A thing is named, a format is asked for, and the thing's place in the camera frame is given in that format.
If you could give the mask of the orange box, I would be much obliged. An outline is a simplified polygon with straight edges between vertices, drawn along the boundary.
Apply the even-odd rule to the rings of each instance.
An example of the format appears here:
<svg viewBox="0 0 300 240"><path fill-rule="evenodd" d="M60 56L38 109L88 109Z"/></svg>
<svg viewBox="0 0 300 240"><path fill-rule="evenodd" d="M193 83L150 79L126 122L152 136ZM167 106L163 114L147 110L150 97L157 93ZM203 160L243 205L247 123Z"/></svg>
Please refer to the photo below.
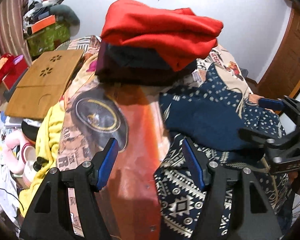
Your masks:
<svg viewBox="0 0 300 240"><path fill-rule="evenodd" d="M31 26L31 31L32 31L32 33L36 33L54 23L56 23L55 15L50 15L42 20L37 21L35 24L33 24Z"/></svg>

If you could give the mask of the striped brown curtain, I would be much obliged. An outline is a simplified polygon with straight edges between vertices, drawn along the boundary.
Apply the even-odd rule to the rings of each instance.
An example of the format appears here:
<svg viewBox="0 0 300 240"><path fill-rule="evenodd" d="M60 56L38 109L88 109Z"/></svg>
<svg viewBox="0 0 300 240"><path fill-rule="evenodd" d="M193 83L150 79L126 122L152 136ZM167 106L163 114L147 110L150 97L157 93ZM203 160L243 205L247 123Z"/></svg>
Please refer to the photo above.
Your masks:
<svg viewBox="0 0 300 240"><path fill-rule="evenodd" d="M29 0L0 0L0 57L5 53L24 55L31 65L31 56L23 35L23 15Z"/></svg>

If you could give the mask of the printed bed blanket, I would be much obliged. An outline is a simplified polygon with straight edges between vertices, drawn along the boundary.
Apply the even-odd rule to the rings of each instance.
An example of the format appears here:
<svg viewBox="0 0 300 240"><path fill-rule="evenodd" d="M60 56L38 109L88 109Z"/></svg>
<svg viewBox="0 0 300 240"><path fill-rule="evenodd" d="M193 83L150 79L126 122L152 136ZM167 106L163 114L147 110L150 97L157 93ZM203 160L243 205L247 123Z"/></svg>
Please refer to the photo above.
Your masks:
<svg viewBox="0 0 300 240"><path fill-rule="evenodd" d="M160 87L99 84L100 45L91 35L59 46L83 49L84 64L65 93L57 166L77 168L115 138L115 165L96 194L113 239L190 239L205 194L191 181L182 135L164 126Z"/></svg>

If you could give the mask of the pink plush toy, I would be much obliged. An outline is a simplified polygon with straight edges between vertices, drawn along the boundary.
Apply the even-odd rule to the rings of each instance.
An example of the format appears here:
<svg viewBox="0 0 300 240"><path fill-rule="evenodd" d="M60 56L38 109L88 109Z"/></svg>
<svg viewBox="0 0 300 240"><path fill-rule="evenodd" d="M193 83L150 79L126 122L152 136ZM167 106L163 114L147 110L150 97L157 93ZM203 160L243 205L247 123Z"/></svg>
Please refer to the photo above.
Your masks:
<svg viewBox="0 0 300 240"><path fill-rule="evenodd" d="M32 144L26 139L23 132L20 130L15 130L9 133L5 137L5 141L2 145L2 155L5 160L5 164L9 170L16 175L22 175L26 160L24 156L24 151L28 146ZM19 158L17 154L14 153L14 149L19 146Z"/></svg>

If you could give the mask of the yellow knitted blanket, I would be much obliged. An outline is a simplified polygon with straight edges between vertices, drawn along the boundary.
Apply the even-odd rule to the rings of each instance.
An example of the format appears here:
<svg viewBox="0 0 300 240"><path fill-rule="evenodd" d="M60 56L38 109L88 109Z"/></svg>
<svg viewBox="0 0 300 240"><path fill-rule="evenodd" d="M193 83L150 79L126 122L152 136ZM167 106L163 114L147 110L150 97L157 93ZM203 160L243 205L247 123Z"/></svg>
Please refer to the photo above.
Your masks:
<svg viewBox="0 0 300 240"><path fill-rule="evenodd" d="M22 190L19 194L19 201L22 204L19 210L23 217L25 217L31 201L49 169L56 166L64 119L65 109L63 102L58 102L50 107L38 130L35 145L36 156L41 157L48 162L42 165L41 169L36 173L29 189Z"/></svg>

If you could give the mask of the red folded garment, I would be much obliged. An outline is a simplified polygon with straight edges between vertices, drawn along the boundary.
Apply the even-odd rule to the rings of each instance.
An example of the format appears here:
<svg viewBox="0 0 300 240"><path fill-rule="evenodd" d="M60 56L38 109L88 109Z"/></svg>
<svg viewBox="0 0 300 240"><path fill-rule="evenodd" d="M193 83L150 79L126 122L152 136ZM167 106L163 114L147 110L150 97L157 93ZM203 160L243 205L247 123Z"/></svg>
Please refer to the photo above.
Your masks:
<svg viewBox="0 0 300 240"><path fill-rule="evenodd" d="M114 46L154 49L175 71L218 45L224 25L190 8L158 9L135 0L117 0L107 11L101 38Z"/></svg>

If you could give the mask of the grey neck pillow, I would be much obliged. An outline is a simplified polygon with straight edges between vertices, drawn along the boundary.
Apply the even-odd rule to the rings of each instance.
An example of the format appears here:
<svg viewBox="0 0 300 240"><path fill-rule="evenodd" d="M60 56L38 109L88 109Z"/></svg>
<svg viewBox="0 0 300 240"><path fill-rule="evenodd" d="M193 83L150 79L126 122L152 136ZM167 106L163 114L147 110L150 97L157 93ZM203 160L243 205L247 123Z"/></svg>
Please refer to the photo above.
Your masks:
<svg viewBox="0 0 300 240"><path fill-rule="evenodd" d="M58 20L65 22L69 26L77 27L80 25L80 19L71 7L64 4L53 5L49 9L51 15L55 15Z"/></svg>

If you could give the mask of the brown wooden door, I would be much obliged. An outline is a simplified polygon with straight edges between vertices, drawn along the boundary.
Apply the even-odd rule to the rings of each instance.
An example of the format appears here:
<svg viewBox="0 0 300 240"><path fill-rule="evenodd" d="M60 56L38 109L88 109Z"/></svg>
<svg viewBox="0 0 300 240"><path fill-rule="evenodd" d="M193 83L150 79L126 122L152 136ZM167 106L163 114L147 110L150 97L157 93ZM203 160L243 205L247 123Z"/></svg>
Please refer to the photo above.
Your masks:
<svg viewBox="0 0 300 240"><path fill-rule="evenodd" d="M258 94L270 99L289 96L300 81L300 10L292 8L288 27L269 68L258 83Z"/></svg>

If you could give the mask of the red plush toy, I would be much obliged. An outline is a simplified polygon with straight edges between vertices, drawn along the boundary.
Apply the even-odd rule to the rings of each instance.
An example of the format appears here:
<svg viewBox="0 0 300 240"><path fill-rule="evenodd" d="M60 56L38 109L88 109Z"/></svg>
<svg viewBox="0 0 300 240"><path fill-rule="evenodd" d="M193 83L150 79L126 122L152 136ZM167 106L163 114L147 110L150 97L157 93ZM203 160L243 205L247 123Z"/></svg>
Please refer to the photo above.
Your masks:
<svg viewBox="0 0 300 240"><path fill-rule="evenodd" d="M1 58L0 58L0 83L2 82L2 79L14 69L15 58L16 57L10 53L6 53L1 56Z"/></svg>

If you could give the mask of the dark folded clothes stack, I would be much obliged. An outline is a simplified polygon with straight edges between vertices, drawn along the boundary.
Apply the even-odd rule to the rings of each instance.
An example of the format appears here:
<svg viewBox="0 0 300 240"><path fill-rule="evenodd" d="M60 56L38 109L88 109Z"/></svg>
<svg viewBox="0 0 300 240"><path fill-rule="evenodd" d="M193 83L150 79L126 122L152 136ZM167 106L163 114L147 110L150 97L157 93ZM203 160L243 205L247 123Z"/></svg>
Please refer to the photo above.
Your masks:
<svg viewBox="0 0 300 240"><path fill-rule="evenodd" d="M173 70L154 49L118 47L102 41L95 75L102 83L122 83L141 86L171 86L192 74L197 62L182 70Z"/></svg>

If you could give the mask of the wooden folding lap desk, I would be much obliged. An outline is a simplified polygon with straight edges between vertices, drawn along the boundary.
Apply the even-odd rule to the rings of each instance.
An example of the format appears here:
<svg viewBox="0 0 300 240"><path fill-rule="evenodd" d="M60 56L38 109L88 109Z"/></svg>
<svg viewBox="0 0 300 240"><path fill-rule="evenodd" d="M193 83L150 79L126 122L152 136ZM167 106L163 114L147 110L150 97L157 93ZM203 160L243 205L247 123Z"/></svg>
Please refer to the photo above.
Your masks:
<svg viewBox="0 0 300 240"><path fill-rule="evenodd" d="M19 81L5 115L43 119L64 94L83 50L55 50L36 59Z"/></svg>

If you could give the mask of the navy patterned hooded garment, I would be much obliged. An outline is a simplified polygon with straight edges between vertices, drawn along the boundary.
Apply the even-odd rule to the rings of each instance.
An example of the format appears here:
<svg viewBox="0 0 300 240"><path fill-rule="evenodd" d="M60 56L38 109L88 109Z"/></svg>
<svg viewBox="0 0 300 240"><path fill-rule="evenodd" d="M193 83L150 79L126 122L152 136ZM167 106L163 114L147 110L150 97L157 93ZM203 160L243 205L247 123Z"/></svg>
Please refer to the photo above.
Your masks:
<svg viewBox="0 0 300 240"><path fill-rule="evenodd" d="M159 106L171 145L154 173L161 205L161 239L190 239L205 204L206 191L198 189L187 167L182 144L190 138L196 150L210 161L241 170L252 170L277 217L282 233L292 223L294 195L288 193L288 175L269 174L269 165L258 160L238 136L247 127L279 139L285 135L279 117L230 88L223 70L211 64L199 87L179 85L159 96Z"/></svg>

